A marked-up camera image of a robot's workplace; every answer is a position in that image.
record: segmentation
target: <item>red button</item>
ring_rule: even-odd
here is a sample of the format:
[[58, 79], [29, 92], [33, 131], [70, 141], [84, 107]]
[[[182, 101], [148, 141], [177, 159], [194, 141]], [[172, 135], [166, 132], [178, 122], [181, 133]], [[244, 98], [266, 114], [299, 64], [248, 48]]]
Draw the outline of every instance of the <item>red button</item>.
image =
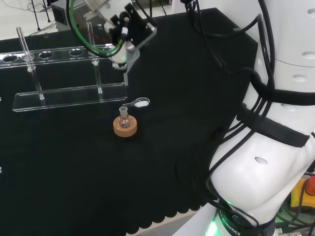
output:
[[308, 194], [315, 196], [315, 176], [310, 177], [309, 182], [306, 184], [305, 191]]

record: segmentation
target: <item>cork base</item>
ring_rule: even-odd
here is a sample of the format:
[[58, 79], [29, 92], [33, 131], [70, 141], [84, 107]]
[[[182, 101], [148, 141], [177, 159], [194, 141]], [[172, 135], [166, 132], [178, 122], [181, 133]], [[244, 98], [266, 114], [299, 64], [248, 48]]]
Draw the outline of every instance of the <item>cork base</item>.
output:
[[118, 126], [119, 117], [114, 119], [113, 126], [114, 126], [115, 134], [117, 134], [120, 137], [127, 138], [127, 137], [134, 135], [137, 132], [137, 120], [136, 120], [136, 118], [133, 116], [130, 116], [130, 115], [129, 115], [129, 117], [132, 119], [132, 126], [130, 126], [128, 128], [120, 128]]

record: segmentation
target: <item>black strap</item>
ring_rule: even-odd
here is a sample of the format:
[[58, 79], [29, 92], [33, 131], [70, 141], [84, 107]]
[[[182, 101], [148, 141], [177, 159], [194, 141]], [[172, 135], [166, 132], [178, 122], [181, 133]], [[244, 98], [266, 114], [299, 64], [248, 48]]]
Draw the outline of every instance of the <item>black strap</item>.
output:
[[237, 114], [237, 119], [251, 130], [293, 147], [301, 148], [309, 139], [309, 136], [307, 135], [301, 134], [271, 119], [263, 118], [260, 115], [253, 113], [247, 109], [246, 104], [244, 103]]
[[251, 83], [257, 93], [265, 100], [297, 106], [315, 105], [315, 92], [295, 92], [279, 89], [271, 91], [255, 76], [251, 76]]

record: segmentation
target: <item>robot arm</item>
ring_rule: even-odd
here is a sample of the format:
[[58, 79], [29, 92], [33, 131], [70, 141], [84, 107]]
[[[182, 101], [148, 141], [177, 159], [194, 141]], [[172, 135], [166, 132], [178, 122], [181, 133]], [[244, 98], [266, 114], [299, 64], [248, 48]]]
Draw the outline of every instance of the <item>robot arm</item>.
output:
[[156, 35], [154, 20], [143, 20], [131, 0], [85, 0], [85, 3], [93, 13], [105, 20], [105, 31], [113, 39], [118, 41], [123, 33], [127, 35], [124, 46], [111, 58], [115, 69], [126, 70], [128, 53], [134, 54]]

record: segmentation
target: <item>metal spoon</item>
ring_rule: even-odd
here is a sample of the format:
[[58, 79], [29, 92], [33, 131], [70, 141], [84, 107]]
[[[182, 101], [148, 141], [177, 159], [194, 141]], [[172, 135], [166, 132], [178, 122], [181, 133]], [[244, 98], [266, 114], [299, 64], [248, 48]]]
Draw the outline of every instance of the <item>metal spoon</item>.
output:
[[147, 107], [150, 103], [150, 100], [146, 97], [139, 97], [133, 102], [123, 104], [125, 107]]

